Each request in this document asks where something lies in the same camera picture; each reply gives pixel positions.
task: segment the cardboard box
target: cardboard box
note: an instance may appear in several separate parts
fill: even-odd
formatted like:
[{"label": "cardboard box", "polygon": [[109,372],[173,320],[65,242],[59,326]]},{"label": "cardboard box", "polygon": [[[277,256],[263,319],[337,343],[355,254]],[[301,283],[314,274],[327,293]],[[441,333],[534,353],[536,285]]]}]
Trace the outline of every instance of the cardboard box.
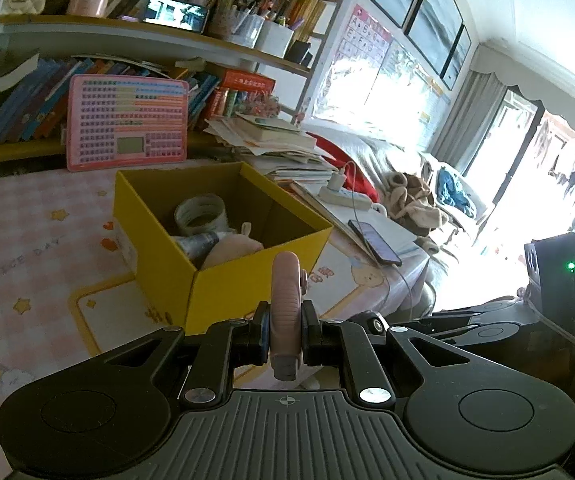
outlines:
[{"label": "cardboard box", "polygon": [[[197,270],[170,235],[178,235],[174,210],[184,200],[216,193],[230,227],[251,222],[251,238],[265,249]],[[186,333],[243,317],[270,299],[272,262],[292,251],[312,270],[331,224],[247,164],[176,170],[118,171],[114,192],[117,242],[152,306]]]}]

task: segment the phone screen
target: phone screen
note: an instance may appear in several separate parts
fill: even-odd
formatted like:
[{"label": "phone screen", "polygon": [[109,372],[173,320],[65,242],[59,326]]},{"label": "phone screen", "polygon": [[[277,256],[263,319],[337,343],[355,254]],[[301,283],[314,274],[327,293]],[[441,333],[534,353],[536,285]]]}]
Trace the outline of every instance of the phone screen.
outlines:
[{"label": "phone screen", "polygon": [[202,32],[208,10],[205,7],[174,0],[150,0],[144,21]]},{"label": "phone screen", "polygon": [[359,235],[360,238],[365,240],[372,251],[374,251],[376,259],[382,264],[394,264],[396,266],[403,265],[399,255],[394,252],[394,250],[386,243],[381,235],[372,227],[371,224],[367,222],[359,222],[359,225],[355,220],[349,221],[349,226],[352,230]]}]

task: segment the plush toy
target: plush toy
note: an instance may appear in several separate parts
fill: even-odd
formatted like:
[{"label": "plush toy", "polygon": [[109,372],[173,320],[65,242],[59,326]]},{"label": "plush toy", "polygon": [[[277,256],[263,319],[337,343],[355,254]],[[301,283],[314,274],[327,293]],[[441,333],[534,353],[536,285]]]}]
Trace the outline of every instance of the plush toy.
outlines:
[{"label": "plush toy", "polygon": [[209,269],[263,250],[261,242],[250,238],[251,230],[252,224],[244,222],[241,226],[241,234],[234,233],[219,241],[206,257],[201,269]]}]

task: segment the bookshelf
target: bookshelf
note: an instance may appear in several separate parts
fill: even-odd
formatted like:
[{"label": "bookshelf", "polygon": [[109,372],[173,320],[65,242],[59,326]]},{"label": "bookshelf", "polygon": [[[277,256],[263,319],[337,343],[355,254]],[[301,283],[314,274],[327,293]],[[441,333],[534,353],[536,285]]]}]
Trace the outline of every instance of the bookshelf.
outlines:
[{"label": "bookshelf", "polygon": [[66,152],[58,137],[47,139],[32,139],[24,142],[5,142],[0,144],[0,162],[7,160],[21,160],[34,156],[59,155]]},{"label": "bookshelf", "polygon": [[[218,146],[213,136],[203,132],[188,132],[188,148],[212,148],[213,146]],[[36,156],[61,155],[65,152],[66,147],[61,145],[58,137],[4,142],[0,144],[0,162]]]},{"label": "bookshelf", "polygon": [[[141,59],[151,60],[152,57],[160,55],[162,44],[166,44],[200,50],[202,57],[207,60],[218,61],[218,59],[210,59],[210,54],[213,54],[215,56],[237,57],[238,59],[254,63],[266,64],[306,77],[310,72],[302,65],[265,54],[260,50],[217,40],[195,32],[156,25],[155,23],[126,22],[107,18],[86,18],[84,16],[22,14],[18,16],[1,16],[0,34],[27,34],[23,45],[24,49],[27,50],[35,50],[41,47],[49,49],[45,45],[46,34],[49,34],[52,40],[55,40],[55,34],[75,34],[77,37],[73,39],[77,43],[76,47],[81,49],[80,52],[97,53],[100,52],[96,47],[98,45],[97,36],[106,36],[112,38],[110,41],[115,49],[113,54],[123,50],[125,56],[136,57],[137,59],[140,57]],[[34,38],[36,44],[28,44],[28,38]],[[145,40],[149,42],[152,52],[144,52],[142,48],[139,48],[138,53],[140,56],[135,56],[136,52],[130,52],[130,40]]]},{"label": "bookshelf", "polygon": [[[326,26],[330,30],[345,0],[326,1],[333,6],[330,25]],[[154,23],[81,16],[0,16],[0,67],[10,60],[27,59],[36,52],[53,59],[66,59],[78,54],[91,57],[110,54],[165,66],[198,56],[276,79],[277,84],[285,89],[283,93],[277,93],[281,99],[291,100],[293,94],[299,95],[296,106],[282,103],[282,110],[290,110],[288,114],[296,118],[300,111],[307,110],[312,95],[325,79],[325,74],[317,66],[319,59],[330,56],[331,46],[326,45],[327,32],[312,38],[314,36],[317,40],[312,40],[313,45],[315,41],[318,44],[313,50],[312,68],[308,69],[259,50]],[[213,143],[211,136],[200,132],[188,133],[189,148]],[[59,153],[64,153],[64,147],[53,138],[1,144],[0,162]]]}]

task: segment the pink learning board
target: pink learning board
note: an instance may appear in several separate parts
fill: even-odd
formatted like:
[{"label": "pink learning board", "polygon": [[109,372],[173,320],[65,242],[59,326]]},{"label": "pink learning board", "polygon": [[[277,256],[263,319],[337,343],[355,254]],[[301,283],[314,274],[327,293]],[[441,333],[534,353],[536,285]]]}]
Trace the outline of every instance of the pink learning board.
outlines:
[{"label": "pink learning board", "polygon": [[179,162],[187,155],[188,84],[126,75],[75,75],[68,170]]}]

